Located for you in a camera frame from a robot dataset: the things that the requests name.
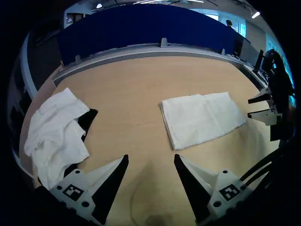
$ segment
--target wall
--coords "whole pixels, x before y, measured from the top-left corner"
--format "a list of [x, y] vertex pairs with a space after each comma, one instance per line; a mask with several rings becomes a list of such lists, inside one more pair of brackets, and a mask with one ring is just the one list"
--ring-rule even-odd
[[90, 4], [90, 3], [81, 3], [81, 4], [76, 3], [73, 6], [66, 9], [65, 13], [64, 13], [64, 18], [63, 18], [64, 28], [71, 25], [71, 24], [67, 24], [67, 20], [66, 20], [67, 13], [82, 13], [82, 14], [84, 14], [84, 17], [85, 17], [85, 14], [89, 14], [89, 15], [92, 14], [91, 9], [92, 9], [92, 4]]
[[261, 49], [266, 52], [266, 33], [248, 21], [246, 21], [246, 38], [258, 52]]

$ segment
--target folded white towel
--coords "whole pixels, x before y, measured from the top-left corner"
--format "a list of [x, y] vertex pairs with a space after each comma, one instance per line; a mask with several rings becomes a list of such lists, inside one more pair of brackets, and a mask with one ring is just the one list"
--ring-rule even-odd
[[32, 157], [43, 186], [53, 188], [73, 163], [89, 156], [77, 119], [89, 108], [66, 88], [46, 100], [32, 116], [24, 151]]
[[163, 100], [161, 110], [174, 150], [223, 136], [246, 121], [228, 92]]

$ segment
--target window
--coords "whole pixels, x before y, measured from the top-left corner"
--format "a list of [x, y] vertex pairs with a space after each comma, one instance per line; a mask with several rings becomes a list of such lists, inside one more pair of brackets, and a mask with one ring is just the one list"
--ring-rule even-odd
[[215, 19], [215, 20], [219, 20], [219, 16], [218, 15], [212, 15], [212, 14], [205, 14], [206, 16], [208, 17], [211, 17], [212, 19]]
[[224, 25], [227, 25], [226, 20], [230, 20], [232, 22], [232, 28], [239, 34], [241, 34], [243, 37], [246, 37], [246, 20], [238, 17], [236, 15], [217, 11], [217, 10], [211, 10], [211, 9], [191, 9], [195, 12], [202, 13], [208, 17], [211, 17], [212, 19], [215, 19]]
[[[266, 34], [266, 51], [269, 51], [270, 49], [274, 49], [281, 56], [283, 64], [284, 64], [285, 71], [289, 75], [290, 82], [292, 83], [293, 87], [295, 87], [294, 83], [293, 83], [292, 72], [290, 70], [290, 67], [289, 67], [289, 64], [287, 62], [286, 56], [284, 54], [284, 51], [282, 50], [282, 48], [280, 47], [280, 45], [278, 44], [277, 41], [275, 41], [271, 36], [269, 36], [268, 34]], [[295, 106], [295, 99], [294, 99], [294, 97], [290, 96], [289, 101], [290, 101], [290, 103], [293, 106]]]

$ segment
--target crumpled white cloth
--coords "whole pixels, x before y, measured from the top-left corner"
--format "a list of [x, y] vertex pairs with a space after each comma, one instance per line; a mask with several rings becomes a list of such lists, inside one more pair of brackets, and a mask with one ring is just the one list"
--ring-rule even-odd
[[246, 122], [228, 92], [163, 100], [161, 111], [174, 150], [213, 140]]
[[89, 157], [81, 140], [85, 131], [75, 120], [89, 110], [66, 88], [33, 114], [24, 151], [32, 157], [37, 175], [48, 190], [63, 179], [71, 164]]

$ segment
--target ceiling light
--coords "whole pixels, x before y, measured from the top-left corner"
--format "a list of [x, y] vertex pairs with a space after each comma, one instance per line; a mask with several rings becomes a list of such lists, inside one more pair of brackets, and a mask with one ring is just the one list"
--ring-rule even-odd
[[200, 1], [200, 0], [185, 0], [185, 1], [188, 1], [188, 2], [200, 2], [200, 3], [204, 3], [204, 1]]
[[148, 2], [149, 0], [144, 0], [144, 1], [140, 1], [140, 2], [135, 2], [134, 4], [139, 4], [139, 3], [143, 3], [143, 2]]
[[254, 19], [255, 17], [259, 16], [260, 15], [260, 12], [257, 12], [255, 13], [253, 16], [252, 16], [252, 19]]
[[151, 2], [163, 2], [163, 1], [168, 1], [168, 0], [152, 0], [152, 1], [142, 2], [141, 4], [146, 4], [146, 3], [151, 3]]
[[[145, 1], [141, 1], [141, 2], [135, 2], [134, 4], [147, 4], [147, 3], [151, 3], [151, 2], [164, 2], [164, 1], [168, 1], [168, 0], [145, 0]], [[200, 2], [200, 3], [204, 3], [204, 1], [202, 0], [185, 0], [187, 2]]]

